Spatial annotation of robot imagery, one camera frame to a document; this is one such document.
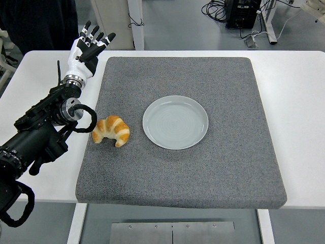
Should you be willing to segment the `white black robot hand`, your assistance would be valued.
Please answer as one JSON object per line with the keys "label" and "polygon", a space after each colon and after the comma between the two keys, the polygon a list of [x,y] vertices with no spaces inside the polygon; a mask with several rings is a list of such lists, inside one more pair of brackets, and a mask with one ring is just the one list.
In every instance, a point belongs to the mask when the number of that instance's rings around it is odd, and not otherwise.
{"label": "white black robot hand", "polygon": [[79,37],[73,42],[69,58],[69,70],[67,76],[74,75],[83,81],[94,76],[98,65],[98,55],[104,51],[116,37],[115,33],[104,36],[97,33],[99,26],[89,31],[91,22],[88,21],[79,33]]}

